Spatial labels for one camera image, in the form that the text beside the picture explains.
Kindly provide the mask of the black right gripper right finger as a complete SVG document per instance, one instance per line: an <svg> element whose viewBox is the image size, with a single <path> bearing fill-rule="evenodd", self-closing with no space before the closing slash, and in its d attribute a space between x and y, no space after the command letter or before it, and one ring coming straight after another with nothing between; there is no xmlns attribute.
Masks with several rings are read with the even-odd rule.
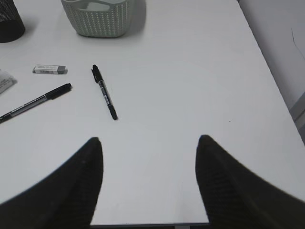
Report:
<svg viewBox="0 0 305 229"><path fill-rule="evenodd" d="M199 138L196 180L213 229L303 229L304 201L246 168L209 135Z"/></svg>

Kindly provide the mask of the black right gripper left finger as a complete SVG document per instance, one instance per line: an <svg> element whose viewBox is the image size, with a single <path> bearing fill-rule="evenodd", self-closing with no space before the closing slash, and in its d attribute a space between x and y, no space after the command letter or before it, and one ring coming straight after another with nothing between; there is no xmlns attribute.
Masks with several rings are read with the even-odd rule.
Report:
<svg viewBox="0 0 305 229"><path fill-rule="evenodd" d="M102 145L92 137L50 175L2 203L0 227L88 229L102 179Z"/></svg>

